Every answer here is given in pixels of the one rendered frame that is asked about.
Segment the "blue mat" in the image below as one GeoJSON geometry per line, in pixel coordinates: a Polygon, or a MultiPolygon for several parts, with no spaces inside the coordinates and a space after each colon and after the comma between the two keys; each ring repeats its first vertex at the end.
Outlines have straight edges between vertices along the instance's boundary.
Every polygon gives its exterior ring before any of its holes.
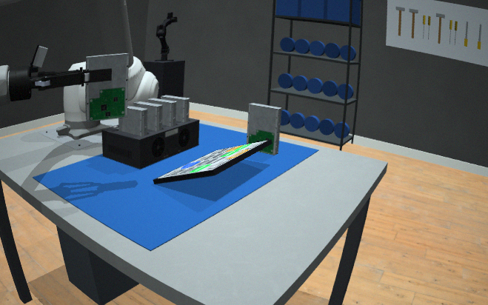
{"type": "Polygon", "coordinates": [[[215,150],[247,144],[247,133],[199,124],[199,145],[142,169],[101,155],[33,178],[105,226],[149,251],[226,209],[318,150],[279,141],[215,176],[154,184],[215,150]]]}

